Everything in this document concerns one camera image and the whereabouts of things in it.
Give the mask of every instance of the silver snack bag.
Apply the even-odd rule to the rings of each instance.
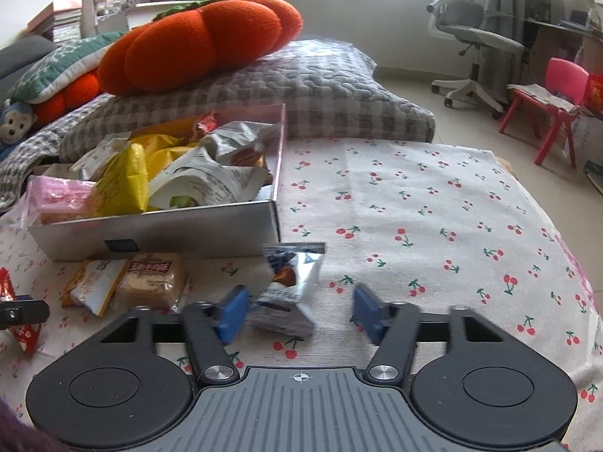
[[[325,243],[278,243],[263,254],[274,278],[252,302],[247,319],[252,326],[290,336],[308,338],[316,325],[310,308]]]

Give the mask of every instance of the box of snacks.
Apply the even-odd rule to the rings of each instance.
[[[109,135],[71,167],[79,180],[29,178],[23,222],[56,261],[261,255],[280,241],[285,140],[284,104]]]

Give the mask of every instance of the gray checkered pillow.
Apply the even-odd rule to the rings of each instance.
[[[433,114],[373,79],[375,63],[348,43],[290,43],[240,70],[207,77],[162,95],[111,98],[67,132],[61,161],[75,161],[106,134],[210,110],[284,103],[288,136],[426,141]]]

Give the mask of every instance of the green and white pillow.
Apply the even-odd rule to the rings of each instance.
[[[68,84],[96,68],[107,49],[123,32],[85,37],[56,48],[35,63],[10,90],[11,103],[41,104]]]

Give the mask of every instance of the silver box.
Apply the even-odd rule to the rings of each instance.
[[[54,261],[128,258],[137,252],[250,257],[261,255],[264,244],[280,241],[276,202],[286,141],[285,105],[219,111],[215,117],[219,124],[248,120],[280,125],[277,138],[265,151],[274,177],[269,200],[30,226],[41,250]]]

